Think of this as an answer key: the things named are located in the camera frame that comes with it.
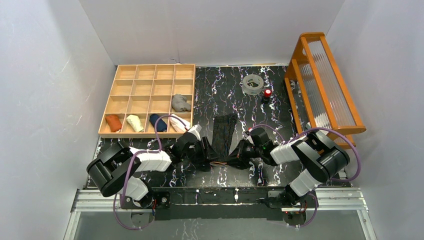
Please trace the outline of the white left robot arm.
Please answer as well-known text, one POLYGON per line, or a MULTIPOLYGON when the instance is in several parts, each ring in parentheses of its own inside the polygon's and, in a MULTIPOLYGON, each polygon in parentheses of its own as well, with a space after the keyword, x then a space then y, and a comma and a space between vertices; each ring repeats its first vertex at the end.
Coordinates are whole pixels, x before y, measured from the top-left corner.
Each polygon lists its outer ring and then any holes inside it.
POLYGON ((159 149, 139 149, 117 142, 92 160, 86 171, 103 197, 119 195, 140 205, 154 202, 148 183, 136 177, 139 172, 166 172, 183 161, 207 162, 206 151, 211 147, 207 137, 188 131, 175 142, 159 149))

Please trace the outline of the grey beige underwear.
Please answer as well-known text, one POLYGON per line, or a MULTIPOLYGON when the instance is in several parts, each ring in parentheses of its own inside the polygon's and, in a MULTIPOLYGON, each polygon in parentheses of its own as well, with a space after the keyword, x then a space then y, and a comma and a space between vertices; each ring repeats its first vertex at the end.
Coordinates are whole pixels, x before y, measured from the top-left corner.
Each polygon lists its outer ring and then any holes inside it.
POLYGON ((181 94, 175 94, 171 100, 171 106, 176 112, 190 112, 192 106, 187 102, 187 97, 181 94))

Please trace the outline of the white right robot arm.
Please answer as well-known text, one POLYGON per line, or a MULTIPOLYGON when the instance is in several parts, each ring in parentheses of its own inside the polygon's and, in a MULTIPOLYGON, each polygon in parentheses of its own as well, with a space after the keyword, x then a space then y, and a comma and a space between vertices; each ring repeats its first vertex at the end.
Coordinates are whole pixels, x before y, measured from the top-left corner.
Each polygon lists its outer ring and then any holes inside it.
POLYGON ((320 129, 309 131, 292 142, 277 145, 269 138, 265 129, 254 128, 225 158, 225 163, 242 169, 249 165, 250 159, 256 158, 271 166, 300 161, 304 167, 278 195, 259 200, 268 207, 303 204, 307 194, 326 183, 350 163, 346 151, 320 129))

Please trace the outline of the black striped underwear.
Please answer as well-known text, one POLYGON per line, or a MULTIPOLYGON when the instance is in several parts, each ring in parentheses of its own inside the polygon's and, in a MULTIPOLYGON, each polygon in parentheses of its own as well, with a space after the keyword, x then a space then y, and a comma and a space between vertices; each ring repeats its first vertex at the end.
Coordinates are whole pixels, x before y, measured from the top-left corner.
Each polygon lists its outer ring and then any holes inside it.
POLYGON ((211 166, 221 167, 226 165, 238 119, 238 115, 235 113, 218 115, 213 118, 211 147, 217 153, 218 159, 212 160, 209 163, 211 166))

